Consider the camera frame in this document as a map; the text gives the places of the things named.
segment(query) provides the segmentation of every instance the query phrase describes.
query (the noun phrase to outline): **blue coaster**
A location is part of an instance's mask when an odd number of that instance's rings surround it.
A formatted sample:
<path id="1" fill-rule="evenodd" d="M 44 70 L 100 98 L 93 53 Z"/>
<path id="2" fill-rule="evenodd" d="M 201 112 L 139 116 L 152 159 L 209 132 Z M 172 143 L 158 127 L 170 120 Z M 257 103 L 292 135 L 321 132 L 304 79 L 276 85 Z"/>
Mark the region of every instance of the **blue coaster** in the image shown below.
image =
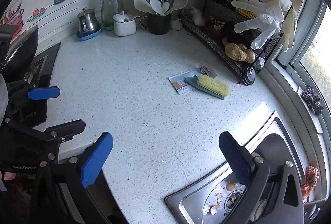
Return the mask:
<path id="1" fill-rule="evenodd" d="M 90 35 L 82 36 L 82 34 L 79 31 L 77 31 L 76 36 L 77 36 L 79 41 L 85 41 L 87 39 L 90 39 L 92 37 L 97 36 L 100 32 L 101 32 L 101 29 L 99 31 L 95 32 L 95 33 L 90 34 Z"/>

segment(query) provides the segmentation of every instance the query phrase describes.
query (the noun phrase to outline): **scrub brush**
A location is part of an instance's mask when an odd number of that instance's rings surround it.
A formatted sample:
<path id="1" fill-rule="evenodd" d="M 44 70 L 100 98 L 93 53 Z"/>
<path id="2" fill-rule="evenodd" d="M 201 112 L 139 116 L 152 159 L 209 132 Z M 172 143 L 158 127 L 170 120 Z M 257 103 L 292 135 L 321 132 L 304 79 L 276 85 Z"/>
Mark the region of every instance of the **scrub brush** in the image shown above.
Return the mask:
<path id="1" fill-rule="evenodd" d="M 228 85 L 206 75 L 200 75 L 199 77 L 186 77 L 184 82 L 222 100 L 230 94 L 230 88 Z"/>

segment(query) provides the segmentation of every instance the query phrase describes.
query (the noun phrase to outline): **spoon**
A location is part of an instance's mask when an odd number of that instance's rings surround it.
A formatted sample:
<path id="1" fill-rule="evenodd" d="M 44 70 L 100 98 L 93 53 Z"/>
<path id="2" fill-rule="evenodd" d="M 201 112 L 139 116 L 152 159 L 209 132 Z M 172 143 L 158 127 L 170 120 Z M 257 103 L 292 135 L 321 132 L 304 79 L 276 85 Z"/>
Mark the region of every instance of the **spoon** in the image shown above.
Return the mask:
<path id="1" fill-rule="evenodd" d="M 133 17 L 131 20 L 128 20 L 128 19 L 124 19 L 124 22 L 127 22 L 127 21 L 132 21 L 132 20 L 135 20 L 136 18 L 141 18 L 140 16 L 135 16 L 135 17 Z"/>
<path id="2" fill-rule="evenodd" d="M 151 14 L 155 14 L 153 8 L 146 0 L 134 0 L 134 7 L 141 12 L 148 12 Z"/>
<path id="3" fill-rule="evenodd" d="M 170 4 L 168 2 L 164 2 L 161 7 L 163 12 L 165 13 L 169 9 Z"/>
<path id="4" fill-rule="evenodd" d="M 187 0 L 175 0 L 173 2 L 173 7 L 169 9 L 165 14 L 168 15 L 175 10 L 181 10 L 187 5 Z"/>
<path id="5" fill-rule="evenodd" d="M 156 13 L 160 15 L 164 15 L 164 12 L 158 0 L 150 0 L 150 2 L 151 2 L 151 7 Z"/>

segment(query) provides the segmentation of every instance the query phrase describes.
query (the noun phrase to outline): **stove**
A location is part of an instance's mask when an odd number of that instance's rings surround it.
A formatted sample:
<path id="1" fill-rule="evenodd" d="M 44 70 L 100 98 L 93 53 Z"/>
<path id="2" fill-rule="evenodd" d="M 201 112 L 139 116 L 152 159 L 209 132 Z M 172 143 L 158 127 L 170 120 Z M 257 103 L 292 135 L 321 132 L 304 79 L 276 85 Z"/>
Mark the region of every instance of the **stove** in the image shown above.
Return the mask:
<path id="1" fill-rule="evenodd" d="M 36 87 L 49 87 L 52 71 L 61 42 L 34 57 L 23 79 Z M 47 99 L 29 100 L 26 107 L 13 115 L 13 119 L 26 127 L 35 127 L 47 119 Z"/>

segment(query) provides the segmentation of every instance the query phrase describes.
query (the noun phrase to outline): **dark green mug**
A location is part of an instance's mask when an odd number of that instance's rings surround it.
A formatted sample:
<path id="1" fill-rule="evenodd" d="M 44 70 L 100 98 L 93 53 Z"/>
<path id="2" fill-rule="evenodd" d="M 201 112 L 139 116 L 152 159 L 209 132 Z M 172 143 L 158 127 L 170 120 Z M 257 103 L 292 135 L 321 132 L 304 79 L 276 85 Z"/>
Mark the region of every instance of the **dark green mug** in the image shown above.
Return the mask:
<path id="1" fill-rule="evenodd" d="M 147 18 L 147 26 L 144 26 L 141 21 Z M 154 35 L 165 35 L 170 30 L 171 14 L 166 16 L 148 14 L 140 19 L 140 26 L 149 30 Z"/>

